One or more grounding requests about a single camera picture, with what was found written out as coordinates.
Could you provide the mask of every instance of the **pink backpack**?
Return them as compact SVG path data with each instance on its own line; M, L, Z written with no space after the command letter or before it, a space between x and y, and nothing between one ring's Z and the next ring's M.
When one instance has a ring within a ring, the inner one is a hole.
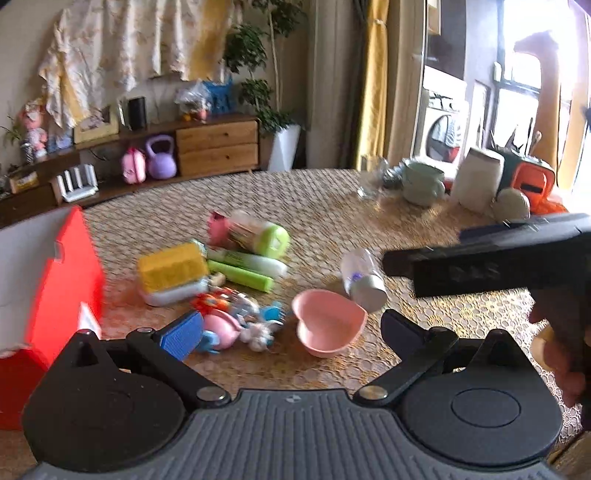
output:
M146 157L137 148L129 148L121 159L125 183L142 183L146 179Z

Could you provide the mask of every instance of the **red cardboard box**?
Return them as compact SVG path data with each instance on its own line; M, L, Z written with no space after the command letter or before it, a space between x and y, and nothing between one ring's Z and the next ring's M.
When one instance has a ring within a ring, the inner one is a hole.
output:
M100 336L105 276L79 207L0 230L0 429L22 408L75 331Z

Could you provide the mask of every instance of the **patterned tablecloth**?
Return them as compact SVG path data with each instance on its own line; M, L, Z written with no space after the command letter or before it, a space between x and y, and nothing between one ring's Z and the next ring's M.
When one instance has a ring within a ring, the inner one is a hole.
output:
M279 300L289 305L303 290L338 282L340 259L351 249L365 247L379 257L385 249L451 244L462 228L489 223L448 203L425 210L399 197L361 201L357 185L356 173L347 170L238 174L152 189L86 210L108 279L104 335L124 337L142 325L161 328L187 310L187 304L146 306L135 289L135 261L191 238L205 240L212 210L228 214L240 208L290 232L286 278L272 294L249 291L262 304ZM460 336L480 338L503 328L525 351L539 328L527 322L532 300L526 291L416 300L405 279L389 278L387 287L388 306L422 327L442 325ZM292 321L277 335L270 352L251 352L238 342L220 355L194 354L187 363L232 394L241 387L345 387L352 392L398 362L381 340L379 319L380 314L370 316L361 338L333 359L310 356ZM542 375L560 399L553 377ZM563 411L562 443L576 433L580 415L576 408ZM0 432L0 480L15 478L33 463L20 432Z

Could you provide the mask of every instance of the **yellow box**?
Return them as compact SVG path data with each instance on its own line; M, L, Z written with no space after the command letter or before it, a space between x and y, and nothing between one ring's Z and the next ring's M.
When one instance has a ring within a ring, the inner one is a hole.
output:
M201 250L192 242L144 255L138 260L139 282L146 293L178 287L208 274Z

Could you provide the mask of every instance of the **giraffe figurine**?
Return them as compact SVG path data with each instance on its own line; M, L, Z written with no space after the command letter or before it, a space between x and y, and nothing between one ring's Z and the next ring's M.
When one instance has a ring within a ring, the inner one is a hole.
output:
M530 155L558 167L558 122L560 118L560 65L558 43L549 31L538 32L515 43L516 53L533 55L540 61L542 84L533 131L542 134Z

